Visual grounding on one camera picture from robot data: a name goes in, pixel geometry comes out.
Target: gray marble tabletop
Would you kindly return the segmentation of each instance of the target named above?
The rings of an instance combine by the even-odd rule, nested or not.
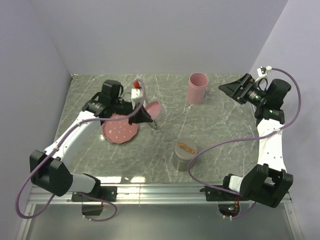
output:
[[[218,86],[240,78],[240,75],[208,74],[209,85],[202,104],[186,101],[189,75],[75,75],[68,91],[58,138],[76,119],[82,106],[106,79],[117,80],[130,92],[133,81],[145,83],[147,101],[159,101],[162,113],[158,129],[147,123],[139,125],[137,136],[124,144],[110,143],[99,129],[88,137],[82,150],[68,164],[71,172],[108,177],[116,183],[171,183],[193,181],[188,172],[173,165],[173,146],[180,138],[191,138],[199,150],[221,141],[257,136],[249,104],[240,105]],[[258,142],[229,143],[208,151],[195,163],[193,174],[203,181],[216,182],[232,173],[245,175],[258,161]]]

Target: red object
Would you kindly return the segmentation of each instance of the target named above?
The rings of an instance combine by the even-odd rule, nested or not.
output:
[[[133,86],[136,88],[136,89],[140,89],[141,86],[140,86],[140,83],[138,81],[134,81],[133,82]]]

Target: pink cable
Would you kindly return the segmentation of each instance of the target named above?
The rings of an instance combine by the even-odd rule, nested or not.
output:
[[[147,98],[147,95],[146,95],[146,88],[145,88],[145,84],[142,80],[139,80],[140,84],[141,84],[141,88],[142,88],[142,93],[143,93],[143,96],[142,96],[142,99],[141,99],[141,102],[140,104],[138,105],[138,107],[132,112],[130,113],[129,115],[126,115],[124,117],[120,117],[120,118],[91,118],[91,119],[86,119],[86,120],[83,120],[81,122],[79,122],[79,124],[76,124],[74,126],[72,126],[66,133],[65,135],[61,138],[61,140],[58,142],[58,144],[56,145],[56,148],[59,149],[61,147],[61,145],[64,143],[64,141],[67,139],[67,137],[76,129],[78,128],[80,125],[84,124],[84,123],[87,123],[87,122],[91,122],[91,121],[121,121],[121,120],[124,120],[124,119],[128,119],[128,118],[131,118],[133,117],[135,114],[137,114],[137,112],[142,108],[146,98]],[[15,211],[16,211],[16,214],[18,214],[18,216],[20,218],[23,218],[23,219],[33,219],[37,216],[39,216],[40,214],[42,214],[44,212],[44,210],[46,210],[46,208],[49,206],[50,202],[52,201],[52,199],[54,198],[55,195],[52,195],[48,202],[44,205],[44,207],[39,211],[37,212],[36,214],[34,215],[24,215],[21,211],[20,211],[20,208],[19,208],[19,200],[20,200],[20,197],[21,197],[21,194],[22,194],[22,191],[24,190],[24,188],[26,187],[27,183],[29,182],[29,180],[37,173],[37,171],[57,152],[57,149],[54,149],[52,152],[50,152],[45,158],[44,160],[30,173],[30,175],[27,177],[27,179],[23,182],[22,184],[22,187],[20,188],[16,198],[15,198],[15,204],[14,204],[14,207],[15,207]]]

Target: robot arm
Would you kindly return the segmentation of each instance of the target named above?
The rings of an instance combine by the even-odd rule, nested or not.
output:
[[[64,140],[58,151],[31,178],[33,184],[59,197],[67,192],[83,192],[90,194],[91,197],[100,199],[100,180],[85,173],[70,173],[68,165],[83,143],[94,131],[98,131],[103,123],[99,120],[92,120],[81,124],[81,121],[94,118],[109,118],[113,113],[128,115],[134,111],[142,100],[143,93],[139,88],[132,89],[131,102],[121,99],[122,92],[123,86],[119,82],[106,80],[103,83],[102,91],[95,94],[83,106],[76,120],[58,140],[44,151],[35,150],[31,154],[30,171],[32,172],[48,156],[47,153],[57,149],[57,144]],[[136,115],[128,120],[129,124],[150,123],[152,121],[143,106]],[[79,127],[73,130],[71,134],[67,134],[75,125]]]
[[[265,78],[271,67],[258,68],[260,78]],[[293,184],[293,176],[287,173],[282,154],[282,130],[285,123],[284,112],[280,109],[283,99],[291,86],[281,79],[274,79],[268,90],[263,91],[250,74],[239,80],[221,85],[225,92],[240,104],[247,101],[256,106],[259,137],[276,132],[259,140],[257,165],[245,176],[229,174],[223,180],[223,187],[233,190],[241,197],[275,208]]]

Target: lavender wall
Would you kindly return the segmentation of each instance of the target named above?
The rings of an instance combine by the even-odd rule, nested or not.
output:
[[[289,0],[251,70],[256,76],[259,66],[282,68],[296,77],[301,88],[301,113],[283,133],[283,154],[287,171],[294,176],[290,192],[306,240],[320,236],[319,9],[319,0]],[[287,79],[274,73],[272,77]],[[297,109],[294,87],[283,109],[288,122]]]
[[[29,155],[55,135],[70,75],[28,0],[0,7],[0,239],[12,240],[21,219],[16,194],[29,172]],[[28,185],[20,201],[25,209]]]
[[[238,74],[288,0],[30,1],[72,74]]]

